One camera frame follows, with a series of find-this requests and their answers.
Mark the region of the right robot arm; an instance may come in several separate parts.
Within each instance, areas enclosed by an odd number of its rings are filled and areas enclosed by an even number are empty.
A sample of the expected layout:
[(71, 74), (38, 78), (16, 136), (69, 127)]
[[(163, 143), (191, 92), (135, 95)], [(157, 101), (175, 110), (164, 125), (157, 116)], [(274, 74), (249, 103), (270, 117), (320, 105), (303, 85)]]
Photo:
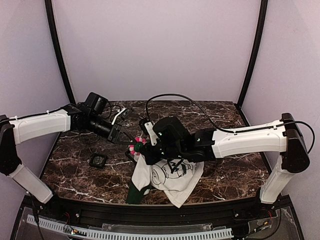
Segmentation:
[(136, 167), (131, 180), (142, 191), (147, 186), (161, 190), (170, 202), (181, 207), (204, 172), (206, 161), (259, 152), (277, 152), (278, 159), (266, 183), (258, 191), (258, 202), (273, 204), (295, 174), (310, 165), (309, 153), (299, 122), (284, 113), (270, 123), (190, 133), (175, 116), (156, 123), (146, 122), (149, 142), (133, 148)]

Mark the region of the white and green garment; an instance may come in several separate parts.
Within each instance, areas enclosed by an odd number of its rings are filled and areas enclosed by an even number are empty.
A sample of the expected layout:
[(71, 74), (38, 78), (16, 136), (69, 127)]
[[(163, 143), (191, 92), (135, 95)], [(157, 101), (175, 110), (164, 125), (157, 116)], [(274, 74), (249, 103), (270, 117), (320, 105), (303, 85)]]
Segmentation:
[(204, 172), (203, 162), (193, 163), (179, 159), (168, 162), (164, 159), (154, 165), (147, 165), (141, 154), (135, 155), (133, 160), (136, 166), (125, 201), (127, 204), (140, 204), (153, 187), (163, 191), (169, 201), (180, 208)]

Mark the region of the pink flower brooch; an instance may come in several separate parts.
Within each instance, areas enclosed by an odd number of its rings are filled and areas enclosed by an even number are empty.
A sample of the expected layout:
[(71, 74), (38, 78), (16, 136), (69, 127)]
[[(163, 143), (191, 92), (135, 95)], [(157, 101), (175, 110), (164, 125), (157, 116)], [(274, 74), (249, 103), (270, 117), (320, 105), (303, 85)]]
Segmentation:
[(140, 150), (141, 148), (146, 144), (146, 139), (142, 138), (142, 137), (136, 137), (135, 138), (136, 143), (129, 145), (129, 153), (134, 155), (134, 156), (138, 156), (140, 155)]

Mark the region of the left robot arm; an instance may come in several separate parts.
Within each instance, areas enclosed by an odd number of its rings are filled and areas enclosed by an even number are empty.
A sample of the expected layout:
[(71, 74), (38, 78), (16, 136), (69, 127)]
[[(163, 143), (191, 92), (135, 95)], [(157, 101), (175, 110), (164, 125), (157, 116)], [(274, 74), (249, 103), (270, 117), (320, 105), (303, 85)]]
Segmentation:
[(0, 172), (47, 204), (54, 196), (52, 190), (24, 165), (16, 146), (30, 139), (73, 130), (90, 131), (115, 145), (135, 145), (135, 138), (124, 127), (101, 118), (107, 103), (106, 98), (91, 92), (84, 102), (67, 104), (57, 110), (13, 118), (1, 115)]

